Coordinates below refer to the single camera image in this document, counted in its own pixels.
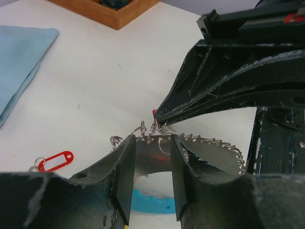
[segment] wooden tray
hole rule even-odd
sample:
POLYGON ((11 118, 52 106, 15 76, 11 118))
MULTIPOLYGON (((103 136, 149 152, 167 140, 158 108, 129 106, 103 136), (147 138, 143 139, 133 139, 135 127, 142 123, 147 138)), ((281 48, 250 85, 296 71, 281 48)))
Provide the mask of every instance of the wooden tray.
POLYGON ((161 0, 131 0, 119 10, 99 4, 100 0, 48 0, 56 5, 119 30, 161 0))

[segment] metal ring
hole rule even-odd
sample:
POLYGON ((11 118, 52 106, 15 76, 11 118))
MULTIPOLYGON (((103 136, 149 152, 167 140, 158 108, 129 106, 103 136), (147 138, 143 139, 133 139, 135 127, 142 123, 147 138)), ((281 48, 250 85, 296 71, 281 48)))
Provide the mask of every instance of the metal ring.
POLYGON ((136 128, 134 131, 132 131, 132 135, 135 133, 135 132, 137 132, 138 130, 140 130, 141 131, 141 137, 138 137, 137 138, 137 140, 136 141, 138 141, 138 140, 140 140, 141 139, 141 142, 144 142, 145 141, 145 132, 147 131, 147 128, 146 128, 146 126, 145 126, 145 122, 144 121, 142 121, 141 122, 141 126, 139 126, 138 128, 136 128))
POLYGON ((147 144, 152 142, 152 136, 156 132, 156 127, 157 127, 157 122, 156 122, 156 120, 154 120, 154 122, 152 123, 151 129, 149 130, 149 133, 148 133, 147 144))
POLYGON ((141 129, 141 142, 144 142, 145 141, 145 132, 147 131, 147 128, 145 126, 144 121, 141 122, 141 127, 142 127, 142 129, 141 129))
POLYGON ((163 138, 162 138, 162 137, 159 137, 159 141, 158 141, 159 149, 161 150, 162 153, 164 153, 164 154, 166 154, 166 155, 171 155, 170 153, 166 153, 164 150, 162 150, 161 145, 160 145, 160 143, 161 143, 162 140, 163 140, 163 138))
POLYGON ((115 150, 116 147, 119 146, 119 144, 121 144, 123 141, 124 139, 119 136, 111 136, 110 143, 112 145, 112 150, 115 150))
POLYGON ((37 167, 37 169, 38 169, 38 166, 39 166, 39 164, 40 164, 40 162, 38 163, 38 165, 36 165, 37 164, 37 161, 38 161, 38 159, 42 159, 42 161, 43 161, 43 163, 42 163, 42 167, 44 167, 44 165, 46 164, 46 159, 44 159, 43 157, 38 157, 36 160, 35 160, 35 162, 34 162, 34 166, 36 166, 37 167))

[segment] silver key ring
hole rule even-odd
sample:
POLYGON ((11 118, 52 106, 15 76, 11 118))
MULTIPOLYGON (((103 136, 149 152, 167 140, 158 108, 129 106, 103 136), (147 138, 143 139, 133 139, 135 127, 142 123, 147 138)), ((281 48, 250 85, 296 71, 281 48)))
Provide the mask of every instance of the silver key ring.
POLYGON ((112 150, 115 150, 116 147, 121 144, 124 141, 123 138, 119 137, 119 136, 111 136, 110 137, 110 143, 112 145, 112 150))
POLYGON ((159 137, 158 145, 159 145, 160 151, 161 151, 162 153, 166 154, 166 155, 170 155, 170 153, 166 153, 164 150, 162 150, 161 144, 160 144, 162 140, 163 140, 163 138, 162 138, 162 137, 159 137))
POLYGON ((147 128, 146 128, 146 126, 145 126, 145 122, 144 121, 142 121, 141 122, 141 126, 140 127, 138 127, 138 128, 136 128, 134 131, 132 131, 132 135, 135 133, 135 132, 137 132, 138 130, 140 130, 141 131, 141 137, 138 137, 138 139, 136 140, 136 141, 138 141, 138 140, 141 140, 141 142, 144 142, 145 141, 145 132, 147 131, 147 128))

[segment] light blue cloth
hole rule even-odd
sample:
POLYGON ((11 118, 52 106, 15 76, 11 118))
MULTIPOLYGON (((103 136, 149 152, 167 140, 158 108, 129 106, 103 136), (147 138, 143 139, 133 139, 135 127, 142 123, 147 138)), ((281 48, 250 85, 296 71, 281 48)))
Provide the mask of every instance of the light blue cloth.
POLYGON ((53 43, 56 29, 0 26, 0 126, 12 112, 53 43))

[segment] white surface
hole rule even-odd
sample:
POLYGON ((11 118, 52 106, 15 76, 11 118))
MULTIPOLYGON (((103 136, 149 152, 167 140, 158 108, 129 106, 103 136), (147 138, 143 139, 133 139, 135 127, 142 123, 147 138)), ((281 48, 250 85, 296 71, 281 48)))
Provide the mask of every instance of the white surface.
MULTIPOLYGON (((0 128, 1 171, 27 171, 36 158, 69 150, 74 161, 57 173, 70 177, 111 151, 110 136, 126 137, 142 120, 150 126, 152 110, 169 92, 189 49, 202 38, 197 18, 159 3, 115 31, 45 0, 0 8, 2 25, 60 31, 0 128)), ((254 111, 202 115, 175 127, 234 143, 247 153, 254 111)), ((175 215, 131 216, 130 229, 144 225, 180 228, 175 215)))

